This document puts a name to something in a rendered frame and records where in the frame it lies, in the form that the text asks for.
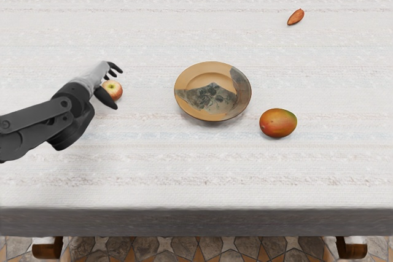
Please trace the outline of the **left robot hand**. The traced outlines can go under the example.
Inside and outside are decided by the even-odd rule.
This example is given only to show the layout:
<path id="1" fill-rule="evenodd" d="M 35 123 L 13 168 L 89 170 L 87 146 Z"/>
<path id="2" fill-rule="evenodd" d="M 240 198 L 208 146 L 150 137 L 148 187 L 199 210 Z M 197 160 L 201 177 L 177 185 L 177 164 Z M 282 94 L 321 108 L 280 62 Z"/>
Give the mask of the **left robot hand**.
<path id="1" fill-rule="evenodd" d="M 102 79 L 109 80 L 109 75 L 117 77 L 123 70 L 110 61 L 101 61 L 87 72 L 71 79 L 70 83 L 82 85 L 88 93 L 88 100 L 95 96 L 101 103 L 111 109 L 117 110 L 118 106 L 111 96 L 101 86 Z"/>

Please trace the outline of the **brown patterned plate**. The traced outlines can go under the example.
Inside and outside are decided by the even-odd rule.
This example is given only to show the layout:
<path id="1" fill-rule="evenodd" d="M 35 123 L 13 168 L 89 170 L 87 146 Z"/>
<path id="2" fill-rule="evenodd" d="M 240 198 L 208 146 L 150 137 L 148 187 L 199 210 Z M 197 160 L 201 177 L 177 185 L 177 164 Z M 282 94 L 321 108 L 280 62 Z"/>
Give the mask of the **brown patterned plate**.
<path id="1" fill-rule="evenodd" d="M 188 67 L 178 76 L 174 95 L 179 107 L 191 117 L 225 121 L 246 109 L 252 88 L 239 69 L 230 64 L 207 61 Z"/>

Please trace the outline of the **small red yellow apple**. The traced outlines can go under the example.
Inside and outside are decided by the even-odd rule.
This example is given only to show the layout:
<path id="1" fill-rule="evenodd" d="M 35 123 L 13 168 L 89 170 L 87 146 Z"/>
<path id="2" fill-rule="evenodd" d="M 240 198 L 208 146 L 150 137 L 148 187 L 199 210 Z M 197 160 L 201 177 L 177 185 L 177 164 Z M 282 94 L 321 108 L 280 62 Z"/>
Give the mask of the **small red yellow apple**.
<path id="1" fill-rule="evenodd" d="M 114 101 L 118 101 L 123 95 L 122 85 L 115 80 L 106 80 L 101 85 Z"/>

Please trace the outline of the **red orange mango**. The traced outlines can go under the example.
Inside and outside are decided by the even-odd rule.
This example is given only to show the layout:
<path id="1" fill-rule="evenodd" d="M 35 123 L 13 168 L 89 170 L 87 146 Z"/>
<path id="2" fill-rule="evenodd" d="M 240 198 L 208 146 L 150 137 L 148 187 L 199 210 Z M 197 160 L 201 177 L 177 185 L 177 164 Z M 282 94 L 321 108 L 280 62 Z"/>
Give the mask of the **red orange mango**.
<path id="1" fill-rule="evenodd" d="M 285 109 L 269 109 L 259 119 L 262 133 L 273 138 L 290 135 L 297 127 L 297 117 Z"/>

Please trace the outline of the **small brown almond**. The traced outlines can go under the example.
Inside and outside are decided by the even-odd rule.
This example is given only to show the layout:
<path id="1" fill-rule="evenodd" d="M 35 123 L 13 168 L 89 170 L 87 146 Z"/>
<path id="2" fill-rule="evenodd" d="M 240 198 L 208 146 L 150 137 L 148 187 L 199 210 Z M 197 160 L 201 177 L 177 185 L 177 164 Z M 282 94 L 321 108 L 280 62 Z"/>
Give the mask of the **small brown almond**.
<path id="1" fill-rule="evenodd" d="M 303 9 L 297 9 L 295 12 L 287 20 L 287 25 L 291 26 L 298 22 L 300 22 L 305 16 L 305 12 Z"/>

